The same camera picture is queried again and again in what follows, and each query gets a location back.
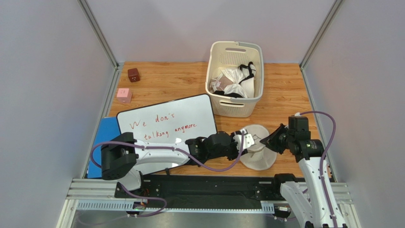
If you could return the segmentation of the white mesh laundry bag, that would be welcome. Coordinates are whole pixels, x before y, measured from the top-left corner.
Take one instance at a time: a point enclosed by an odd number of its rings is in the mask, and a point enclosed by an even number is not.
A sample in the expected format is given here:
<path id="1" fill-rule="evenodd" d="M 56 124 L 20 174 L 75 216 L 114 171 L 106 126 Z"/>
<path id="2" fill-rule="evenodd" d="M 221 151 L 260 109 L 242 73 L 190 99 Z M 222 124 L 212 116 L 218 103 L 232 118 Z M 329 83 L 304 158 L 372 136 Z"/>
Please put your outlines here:
<path id="1" fill-rule="evenodd" d="M 277 159 L 277 153 L 267 148 L 260 140 L 270 135 L 262 125 L 251 124 L 242 128 L 247 134 L 251 134 L 254 144 L 247 149 L 247 153 L 240 157 L 240 161 L 247 168 L 263 171 L 269 169 Z"/>

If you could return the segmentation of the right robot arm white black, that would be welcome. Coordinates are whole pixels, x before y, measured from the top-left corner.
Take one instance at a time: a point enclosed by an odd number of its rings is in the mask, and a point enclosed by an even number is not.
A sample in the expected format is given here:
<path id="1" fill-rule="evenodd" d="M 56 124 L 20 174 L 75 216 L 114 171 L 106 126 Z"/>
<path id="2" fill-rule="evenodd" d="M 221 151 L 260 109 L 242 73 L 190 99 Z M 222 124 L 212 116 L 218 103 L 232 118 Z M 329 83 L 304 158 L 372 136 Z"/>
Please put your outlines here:
<path id="1" fill-rule="evenodd" d="M 273 188 L 288 202 L 302 228 L 346 228 L 347 222 L 336 202 L 328 174 L 326 154 L 331 145 L 312 139 L 305 113 L 288 118 L 260 143 L 273 152 L 289 150 L 301 169 L 307 190 L 300 188 L 290 173 L 276 174 Z"/>

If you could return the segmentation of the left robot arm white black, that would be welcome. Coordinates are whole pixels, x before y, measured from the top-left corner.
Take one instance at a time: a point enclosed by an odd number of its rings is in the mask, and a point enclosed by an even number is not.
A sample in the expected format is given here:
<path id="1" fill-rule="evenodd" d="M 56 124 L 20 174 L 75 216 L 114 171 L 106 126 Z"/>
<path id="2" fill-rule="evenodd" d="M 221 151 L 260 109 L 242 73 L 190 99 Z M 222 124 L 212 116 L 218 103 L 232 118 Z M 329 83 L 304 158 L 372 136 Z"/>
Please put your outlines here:
<path id="1" fill-rule="evenodd" d="M 101 178 L 118 181 L 128 190 L 141 188 L 143 176 L 183 165 L 197 165 L 206 169 L 208 160 L 226 157 L 237 162 L 254 145 L 246 131 L 227 134 L 217 132 L 208 137 L 188 139 L 175 143 L 152 143 L 137 140 L 133 133 L 123 133 L 101 142 Z"/>

